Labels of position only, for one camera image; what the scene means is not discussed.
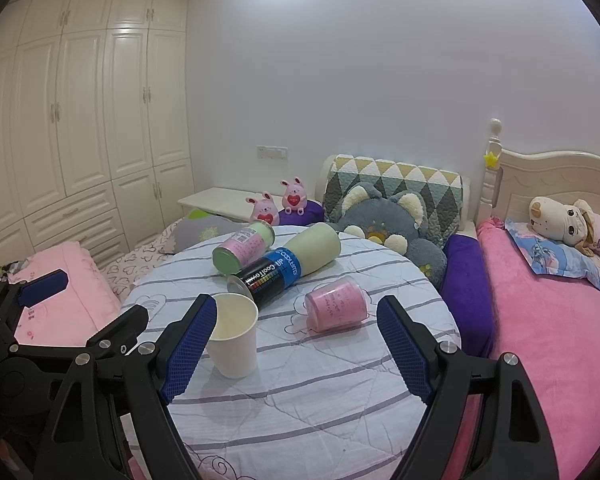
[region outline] pink label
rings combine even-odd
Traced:
[[[366,319],[366,301],[355,283],[336,282],[337,286],[322,287],[307,295],[308,323],[317,332]]]
[[[249,265],[267,252],[267,243],[254,229],[245,227],[224,241],[221,247],[231,251],[241,267]]]

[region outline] quilted headboard cover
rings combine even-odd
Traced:
[[[439,247],[460,226],[462,177],[458,173],[353,155],[338,155],[329,170],[323,200],[329,221],[335,221],[342,199],[359,182],[373,184],[385,198],[401,191],[420,193],[429,220],[427,239]]]

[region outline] wall socket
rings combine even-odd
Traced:
[[[286,148],[282,146],[258,146],[258,158],[281,158],[286,160]]]

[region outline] pink bunny toy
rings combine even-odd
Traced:
[[[251,222],[256,220],[262,220],[270,225],[280,225],[280,216],[278,215],[278,208],[273,202],[271,195],[265,191],[262,193],[264,198],[256,200],[254,198],[247,198],[246,201],[253,204],[253,212],[251,213]]]
[[[285,213],[289,215],[292,211],[298,211],[299,215],[303,215],[307,200],[306,190],[300,179],[295,177],[291,184],[286,180],[281,180],[280,184],[286,186],[285,195],[282,197],[282,207],[285,208]]]

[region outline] purple cloth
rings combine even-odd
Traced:
[[[445,246],[446,276],[440,296],[462,338],[462,350],[488,357],[495,341],[491,289],[478,240],[453,235]]]
[[[311,200],[306,203],[303,215],[299,215],[296,211],[290,214],[286,214],[284,209],[280,211],[280,225],[307,226],[318,222],[324,222],[324,209]]]

